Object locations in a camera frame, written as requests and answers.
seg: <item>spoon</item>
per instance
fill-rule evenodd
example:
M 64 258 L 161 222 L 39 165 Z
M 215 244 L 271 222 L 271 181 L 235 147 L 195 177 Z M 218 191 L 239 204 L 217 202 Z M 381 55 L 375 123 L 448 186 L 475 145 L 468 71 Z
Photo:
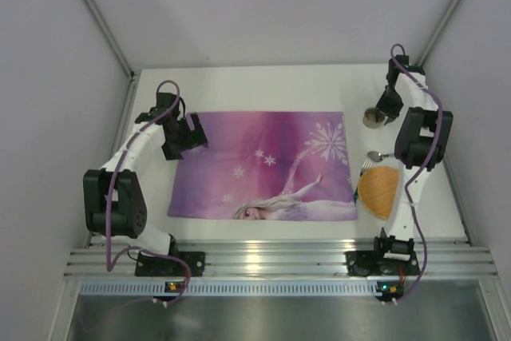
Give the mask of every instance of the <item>spoon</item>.
M 376 151 L 369 151 L 367 153 L 367 157 L 369 157 L 375 163 L 379 163 L 383 159 L 386 159 L 387 157 L 392 157 L 393 155 L 394 155 L 393 153 L 383 154 L 383 153 L 376 152 Z

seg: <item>frozen themed placemat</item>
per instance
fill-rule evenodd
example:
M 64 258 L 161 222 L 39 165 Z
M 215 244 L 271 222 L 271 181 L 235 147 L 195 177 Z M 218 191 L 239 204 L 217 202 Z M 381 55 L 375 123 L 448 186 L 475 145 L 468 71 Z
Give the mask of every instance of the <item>frozen themed placemat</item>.
M 183 153 L 169 216 L 355 220 L 340 112 L 199 113 L 209 148 Z

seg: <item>wooden plate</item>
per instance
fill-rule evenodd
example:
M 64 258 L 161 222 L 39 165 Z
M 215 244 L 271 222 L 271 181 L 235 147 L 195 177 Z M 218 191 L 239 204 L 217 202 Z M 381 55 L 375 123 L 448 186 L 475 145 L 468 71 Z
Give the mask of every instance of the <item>wooden plate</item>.
M 391 167 L 374 167 L 358 182 L 358 196 L 364 206 L 379 219 L 388 220 L 396 196 L 399 171 Z

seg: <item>gray wall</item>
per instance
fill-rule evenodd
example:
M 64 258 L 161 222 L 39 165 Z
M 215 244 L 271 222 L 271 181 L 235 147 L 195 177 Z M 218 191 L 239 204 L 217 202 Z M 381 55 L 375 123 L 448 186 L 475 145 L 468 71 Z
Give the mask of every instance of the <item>gray wall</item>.
M 97 0 L 137 69 L 417 56 L 449 0 Z
M 454 113 L 448 157 L 511 297 L 511 0 L 465 0 L 426 67 Z
M 0 10 L 0 339 L 42 340 L 127 83 L 81 0 Z

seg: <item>fork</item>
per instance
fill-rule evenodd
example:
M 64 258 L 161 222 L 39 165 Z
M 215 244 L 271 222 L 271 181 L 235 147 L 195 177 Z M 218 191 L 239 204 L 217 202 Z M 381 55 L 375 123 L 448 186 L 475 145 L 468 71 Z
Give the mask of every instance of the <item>fork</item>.
M 373 165 L 373 161 L 369 157 L 366 157 L 366 159 L 364 160 L 364 163 L 362 164 L 362 169 L 360 169 L 360 176 L 362 176 L 365 171 L 368 171 L 369 168 L 372 167 L 372 165 Z M 353 194 L 353 201 L 356 203 L 357 200 L 358 200 L 358 185 L 357 185 L 357 188 L 355 189 L 355 193 Z

